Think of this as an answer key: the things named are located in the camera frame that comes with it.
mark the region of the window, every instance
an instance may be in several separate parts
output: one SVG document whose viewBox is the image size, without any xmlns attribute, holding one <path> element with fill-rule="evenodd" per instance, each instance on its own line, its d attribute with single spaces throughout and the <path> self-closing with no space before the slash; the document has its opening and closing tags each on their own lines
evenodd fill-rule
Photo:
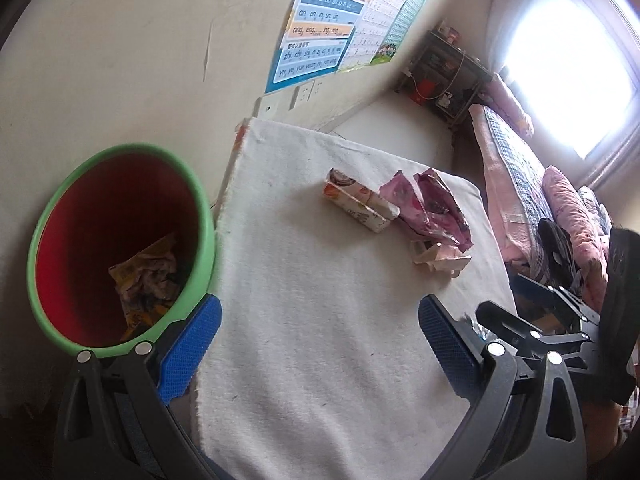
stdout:
<svg viewBox="0 0 640 480">
<path fill-rule="evenodd" d="M 543 0 L 524 16 L 507 67 L 531 112 L 582 158 L 622 126 L 635 93 L 604 26 L 573 0 Z"/>
</svg>

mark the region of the crumpled paper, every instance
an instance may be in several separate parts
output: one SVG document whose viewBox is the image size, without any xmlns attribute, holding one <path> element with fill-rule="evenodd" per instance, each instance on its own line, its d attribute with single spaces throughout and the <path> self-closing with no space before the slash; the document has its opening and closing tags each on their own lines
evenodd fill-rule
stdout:
<svg viewBox="0 0 640 480">
<path fill-rule="evenodd" d="M 178 298 L 180 285 L 175 281 L 174 245 L 172 233 L 126 262 L 109 268 L 127 321 L 121 341 L 128 341 L 155 325 Z"/>
<path fill-rule="evenodd" d="M 380 188 L 380 196 L 400 208 L 402 225 L 412 241 L 440 242 L 463 253 L 473 246 L 465 216 L 435 170 L 416 173 L 413 181 L 398 171 Z"/>
<path fill-rule="evenodd" d="M 414 264 L 426 264 L 431 270 L 448 272 L 457 278 L 471 261 L 471 256 L 464 256 L 459 248 L 443 245 L 438 242 L 409 242 Z"/>
</svg>

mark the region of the pink pillow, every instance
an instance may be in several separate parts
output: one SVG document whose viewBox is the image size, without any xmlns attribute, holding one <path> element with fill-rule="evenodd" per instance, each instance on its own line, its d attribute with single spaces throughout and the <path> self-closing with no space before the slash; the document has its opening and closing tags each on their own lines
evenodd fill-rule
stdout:
<svg viewBox="0 0 640 480">
<path fill-rule="evenodd" d="M 598 236 L 604 236 L 605 233 L 600 225 L 600 204 L 598 203 L 598 199 L 596 199 L 596 195 L 586 186 L 582 186 L 578 190 L 578 195 L 587 209 L 593 228 L 596 230 Z"/>
<path fill-rule="evenodd" d="M 484 86 L 484 90 L 496 105 L 491 108 L 497 108 L 494 111 L 505 120 L 514 132 L 524 139 L 533 136 L 533 123 L 530 115 L 525 113 L 516 96 L 498 74 L 494 73 L 494 77 Z"/>
<path fill-rule="evenodd" d="M 585 278 L 584 302 L 599 312 L 607 288 L 607 261 L 587 208 L 558 168 L 546 168 L 542 189 L 556 223 L 571 237 L 574 260 Z"/>
</svg>

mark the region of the white table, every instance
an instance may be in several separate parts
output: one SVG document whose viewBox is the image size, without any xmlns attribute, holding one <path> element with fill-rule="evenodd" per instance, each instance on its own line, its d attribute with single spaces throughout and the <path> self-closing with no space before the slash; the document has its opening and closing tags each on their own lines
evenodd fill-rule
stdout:
<svg viewBox="0 0 640 480">
<path fill-rule="evenodd" d="M 195 441 L 237 480 L 421 478 L 468 403 L 418 302 L 435 293 L 454 318 L 484 300 L 515 312 L 478 190 L 441 173 L 475 244 L 452 280 L 414 265 L 397 226 L 373 234 L 320 195 L 332 167 L 377 189 L 424 166 L 270 121 L 242 131 L 216 212 L 223 322 L 192 390 Z"/>
</svg>

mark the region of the educational poster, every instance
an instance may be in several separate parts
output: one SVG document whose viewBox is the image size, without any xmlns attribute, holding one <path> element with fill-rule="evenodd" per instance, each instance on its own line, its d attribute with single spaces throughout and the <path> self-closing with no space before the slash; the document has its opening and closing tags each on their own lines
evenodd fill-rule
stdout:
<svg viewBox="0 0 640 480">
<path fill-rule="evenodd" d="M 295 0 L 266 92 L 336 72 L 369 1 Z"/>
<path fill-rule="evenodd" d="M 407 0 L 369 1 L 356 24 L 353 38 L 340 63 L 340 70 L 354 70 L 372 62 L 406 2 Z"/>
<path fill-rule="evenodd" d="M 380 63 L 388 63 L 396 55 L 402 40 L 407 34 L 409 27 L 414 22 L 418 12 L 424 5 L 426 0 L 406 0 L 398 16 L 394 20 L 386 38 L 383 40 L 376 55 L 371 61 L 372 65 Z"/>
</svg>

